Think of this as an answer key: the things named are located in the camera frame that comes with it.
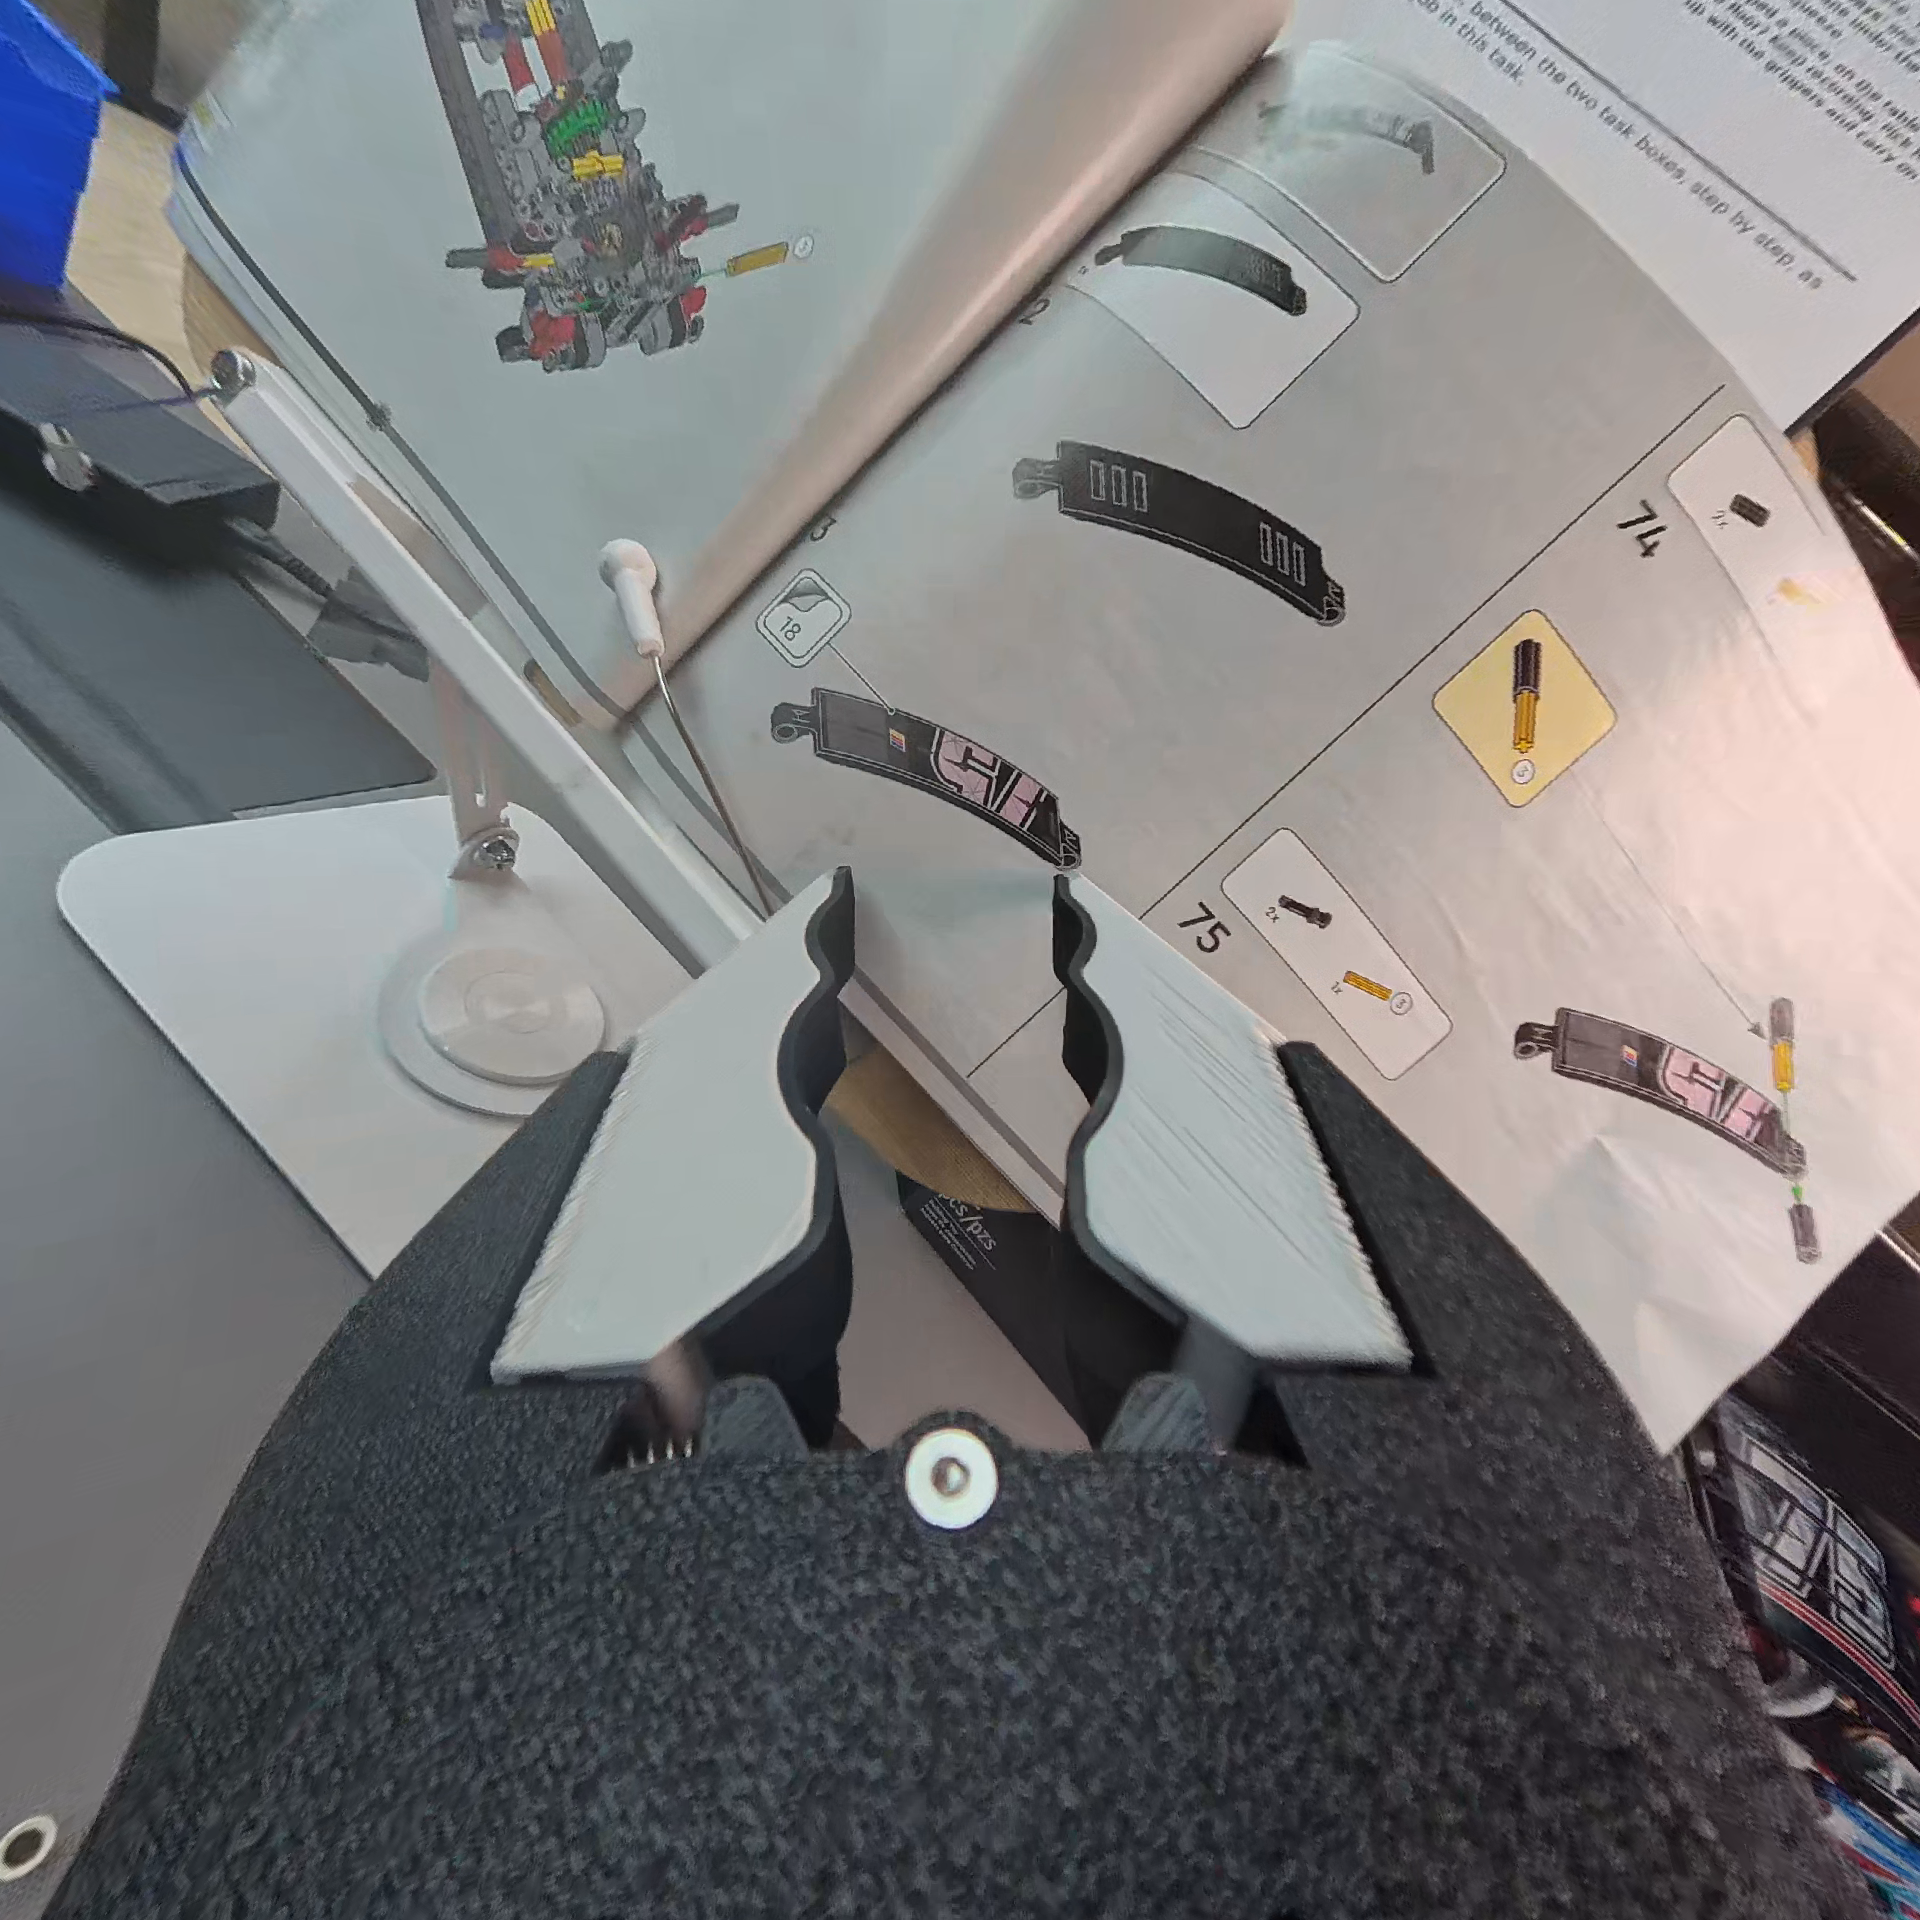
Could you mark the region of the grey desk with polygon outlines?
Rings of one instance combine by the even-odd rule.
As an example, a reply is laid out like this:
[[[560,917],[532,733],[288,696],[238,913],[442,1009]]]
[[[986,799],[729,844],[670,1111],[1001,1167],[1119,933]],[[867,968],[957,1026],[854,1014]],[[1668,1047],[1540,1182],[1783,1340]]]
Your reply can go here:
[[[363,1271],[66,928],[66,866],[123,830],[429,794],[430,769],[292,621],[215,564],[4,483],[4,668],[127,712],[149,755],[4,705],[4,1883],[39,1917],[123,1758],[227,1491]]]

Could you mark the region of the white metal book stand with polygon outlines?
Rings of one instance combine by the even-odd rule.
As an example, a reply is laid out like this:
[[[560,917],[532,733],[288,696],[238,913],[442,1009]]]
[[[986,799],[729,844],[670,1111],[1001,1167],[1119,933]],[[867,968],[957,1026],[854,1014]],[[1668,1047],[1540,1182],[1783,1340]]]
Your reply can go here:
[[[670,723],[594,730],[454,552],[292,371],[224,349],[212,394],[321,531],[424,616],[444,799],[353,799],[122,837],[59,878],[68,931],[363,1263],[483,1148],[783,904],[802,807],[740,776],[706,841]]]

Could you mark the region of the toy instruction booklet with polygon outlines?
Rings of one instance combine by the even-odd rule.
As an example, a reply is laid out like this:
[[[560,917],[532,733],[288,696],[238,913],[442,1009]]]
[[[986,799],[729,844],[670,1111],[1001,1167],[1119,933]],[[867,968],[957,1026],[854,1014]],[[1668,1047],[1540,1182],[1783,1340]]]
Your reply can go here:
[[[265,2],[177,222],[594,730],[670,723],[1043,1207],[1074,869],[1677,1443],[1918,1198],[1918,683],[1783,432],[1288,2]]]

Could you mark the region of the printed instruction sheet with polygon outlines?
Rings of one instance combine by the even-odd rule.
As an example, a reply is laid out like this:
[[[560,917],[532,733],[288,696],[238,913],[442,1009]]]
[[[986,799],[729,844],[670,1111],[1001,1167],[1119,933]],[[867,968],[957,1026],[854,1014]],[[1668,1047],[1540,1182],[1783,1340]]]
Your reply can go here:
[[[1918,323],[1918,2],[1295,2],[1525,149],[1796,429]]]

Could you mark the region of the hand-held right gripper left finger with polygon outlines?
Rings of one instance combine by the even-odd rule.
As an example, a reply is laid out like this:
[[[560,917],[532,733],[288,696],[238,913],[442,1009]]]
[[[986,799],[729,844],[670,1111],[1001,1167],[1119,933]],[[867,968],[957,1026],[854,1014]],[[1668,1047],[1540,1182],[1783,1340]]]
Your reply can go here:
[[[854,880],[811,880],[651,1014],[491,1358],[493,1385],[768,1377],[802,1445],[843,1425],[851,1241],[823,1102],[846,1072]]]

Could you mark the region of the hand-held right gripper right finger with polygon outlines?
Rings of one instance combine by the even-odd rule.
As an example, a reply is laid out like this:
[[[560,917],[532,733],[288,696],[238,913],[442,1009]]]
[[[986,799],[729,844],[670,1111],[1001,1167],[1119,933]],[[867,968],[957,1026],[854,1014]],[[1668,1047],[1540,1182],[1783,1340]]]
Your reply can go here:
[[[1074,1409],[1106,1437],[1157,1373],[1232,1445],[1282,1372],[1417,1368],[1308,1119],[1282,1035],[1083,876],[1059,876],[1063,1151],[1059,1275]]]

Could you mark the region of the black toy set box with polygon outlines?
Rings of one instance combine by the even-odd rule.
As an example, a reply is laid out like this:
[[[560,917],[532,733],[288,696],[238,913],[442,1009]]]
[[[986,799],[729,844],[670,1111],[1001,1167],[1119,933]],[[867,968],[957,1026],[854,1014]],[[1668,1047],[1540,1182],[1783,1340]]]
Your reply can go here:
[[[1140,1373],[1093,1454],[1008,1454],[934,1530],[993,1607],[973,1739],[1043,1910],[1918,1917],[1867,1691],[1893,1568],[1724,1397],[1682,1467],[1531,1267],[1402,1136],[1339,1143],[1412,1373],[1288,1373],[1255,1439]]]

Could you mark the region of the black power adapter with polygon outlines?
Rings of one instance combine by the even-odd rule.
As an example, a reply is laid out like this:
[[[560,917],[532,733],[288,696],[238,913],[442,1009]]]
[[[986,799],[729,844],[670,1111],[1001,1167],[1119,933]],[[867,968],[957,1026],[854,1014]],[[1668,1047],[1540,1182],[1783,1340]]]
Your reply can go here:
[[[209,418],[209,387],[113,323],[4,302],[4,485],[66,498],[148,552],[261,552],[282,483]]]

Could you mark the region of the blue plastic parts bin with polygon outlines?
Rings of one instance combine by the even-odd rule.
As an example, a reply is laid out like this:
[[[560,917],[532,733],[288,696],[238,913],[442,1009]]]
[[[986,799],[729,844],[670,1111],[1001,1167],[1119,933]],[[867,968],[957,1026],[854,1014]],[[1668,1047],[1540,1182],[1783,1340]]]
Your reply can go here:
[[[108,74],[31,2],[4,2],[4,276],[66,285]]]

